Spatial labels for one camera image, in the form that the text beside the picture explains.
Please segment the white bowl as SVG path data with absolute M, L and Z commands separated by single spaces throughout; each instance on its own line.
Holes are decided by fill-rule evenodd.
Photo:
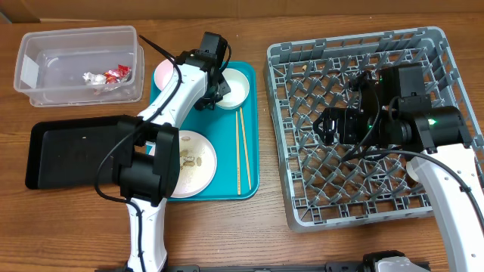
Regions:
M 225 94 L 216 105 L 223 110 L 233 110 L 242 105 L 250 92 L 250 83 L 247 77 L 239 70 L 227 68 L 222 75 L 231 91 Z

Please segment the pink bowl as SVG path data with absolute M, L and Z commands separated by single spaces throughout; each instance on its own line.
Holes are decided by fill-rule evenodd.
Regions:
M 154 70 L 154 85 L 162 91 L 169 83 L 174 73 L 172 63 L 166 59 Z

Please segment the pink plate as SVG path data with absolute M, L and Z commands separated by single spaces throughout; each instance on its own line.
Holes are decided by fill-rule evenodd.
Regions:
M 217 156 L 213 145 L 194 131 L 179 132 L 180 172 L 171 195 L 175 199 L 195 196 L 205 190 L 217 169 Z

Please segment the red snack wrapper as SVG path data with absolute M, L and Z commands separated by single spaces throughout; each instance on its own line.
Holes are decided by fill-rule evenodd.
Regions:
M 126 82 L 131 78 L 132 68 L 130 66 L 118 65 L 114 70 L 103 73 L 107 84 Z

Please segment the white cup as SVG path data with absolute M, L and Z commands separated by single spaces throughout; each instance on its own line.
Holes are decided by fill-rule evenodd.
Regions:
M 415 170 L 414 170 L 410 161 L 406 162 L 405 170 L 406 170 L 408 177 L 411 180 L 413 180 L 414 182 L 420 183 L 420 179 L 419 179 L 418 175 L 416 174 L 416 172 L 415 172 Z

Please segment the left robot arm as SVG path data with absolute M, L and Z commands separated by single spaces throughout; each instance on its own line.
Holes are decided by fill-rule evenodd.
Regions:
M 205 32 L 199 48 L 177 57 L 148 44 L 172 64 L 172 75 L 149 107 L 117 125 L 116 143 L 106 157 L 113 160 L 112 178 L 120 195 L 103 193 L 100 178 L 94 181 L 99 196 L 128 208 L 131 255 L 125 271 L 165 269 L 164 216 L 180 172 L 179 128 L 192 109 L 213 110 L 230 91 L 222 73 L 231 47 L 221 35 Z

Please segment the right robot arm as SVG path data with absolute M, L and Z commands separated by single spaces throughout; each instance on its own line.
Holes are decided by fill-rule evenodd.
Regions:
M 328 107 L 313 122 L 326 144 L 353 148 L 343 160 L 403 155 L 423 185 L 453 271 L 483 269 L 483 189 L 473 139 L 457 107 L 433 107 L 419 64 L 363 72 L 349 83 L 359 106 Z

